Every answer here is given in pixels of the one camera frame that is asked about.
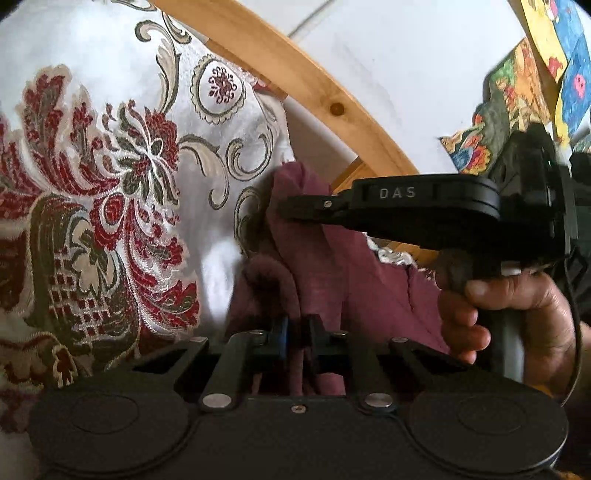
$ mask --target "wood knot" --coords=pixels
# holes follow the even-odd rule
[[[333,103],[330,106],[330,113],[332,113],[334,116],[341,116],[343,113],[345,113],[345,106],[340,102]]]

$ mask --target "floral fabric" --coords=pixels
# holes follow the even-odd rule
[[[486,175],[512,132],[550,121],[527,38],[489,75],[488,90],[489,100],[476,108],[473,125],[440,139],[458,172]]]
[[[25,0],[0,23],[0,478],[36,394],[221,332],[281,104],[142,0]]]

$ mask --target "white brocade cushion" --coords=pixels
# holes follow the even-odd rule
[[[20,480],[44,386],[223,329],[293,153],[280,102],[144,0],[25,0],[0,45],[0,478]]]

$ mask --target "handle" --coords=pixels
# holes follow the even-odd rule
[[[234,408],[245,387],[245,375],[253,344],[260,343],[266,335],[262,330],[252,330],[252,333],[239,332],[230,337],[199,397],[202,410]]]
[[[447,274],[452,290],[464,295],[468,280],[492,278],[501,274],[501,263],[475,258],[466,252],[450,251]],[[479,325],[491,333],[487,348],[478,352],[476,365],[516,382],[523,383],[524,347],[521,339],[523,312],[514,309],[478,310]]]
[[[478,310],[477,323],[491,332],[490,345],[476,355],[478,367],[523,383],[522,315],[514,309]]]

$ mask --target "metal rivet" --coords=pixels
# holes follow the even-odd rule
[[[334,116],[341,116],[343,113],[345,113],[345,106],[340,102],[333,103],[330,106],[330,113],[332,113]]]
[[[388,408],[394,400],[387,393],[370,393],[364,402],[372,408]]]
[[[232,403],[232,397],[225,393],[210,393],[203,397],[202,403],[209,408],[226,408]]]
[[[306,413],[306,410],[308,410],[308,408],[305,405],[293,405],[291,407],[293,413]]]

